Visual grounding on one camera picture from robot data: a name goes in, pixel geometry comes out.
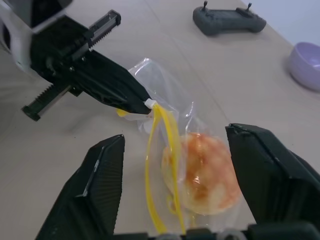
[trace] game controller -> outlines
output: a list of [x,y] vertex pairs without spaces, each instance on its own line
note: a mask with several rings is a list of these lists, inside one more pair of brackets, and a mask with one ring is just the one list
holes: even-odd
[[222,31],[261,32],[267,22],[248,8],[237,7],[236,10],[212,10],[206,8],[208,2],[193,11],[195,25],[207,36],[216,35]]

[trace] table surface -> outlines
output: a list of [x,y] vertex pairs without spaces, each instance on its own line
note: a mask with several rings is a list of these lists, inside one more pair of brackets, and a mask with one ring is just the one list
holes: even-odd
[[[203,119],[226,143],[229,123],[271,130],[318,172],[320,96],[286,71],[292,46],[267,26],[260,34],[203,35],[192,20],[202,0],[75,0],[67,14],[85,26],[114,9],[121,25],[95,49],[129,69],[148,57],[172,73],[190,93]],[[215,0],[209,8],[232,9],[238,0]],[[48,83],[19,71],[0,51],[0,232],[3,239],[34,239],[66,180],[87,150],[117,134],[126,139],[123,194],[116,233],[155,229],[144,190],[146,137],[86,94],[65,95],[39,122],[20,108]],[[232,225],[254,221],[246,203]]]

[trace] ziplock bag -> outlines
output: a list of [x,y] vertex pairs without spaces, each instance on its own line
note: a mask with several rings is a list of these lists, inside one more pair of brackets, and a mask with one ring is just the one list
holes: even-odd
[[179,82],[145,58],[130,70],[152,100],[149,115],[118,110],[149,135],[145,161],[148,210],[159,233],[233,227],[241,196],[228,147],[196,114]]

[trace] purple bowl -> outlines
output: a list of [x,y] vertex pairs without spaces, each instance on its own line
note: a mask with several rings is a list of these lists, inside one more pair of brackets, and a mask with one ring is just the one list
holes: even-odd
[[289,70],[303,86],[320,91],[320,46],[299,42],[289,57]]

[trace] bread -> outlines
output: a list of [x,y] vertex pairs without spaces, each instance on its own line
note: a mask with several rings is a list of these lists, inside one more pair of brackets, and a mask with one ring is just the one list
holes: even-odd
[[[185,178],[180,185],[180,200],[184,207],[200,215],[218,214],[232,207],[241,195],[231,154],[218,138],[202,133],[181,137]],[[173,193],[171,152],[163,150],[161,172]]]

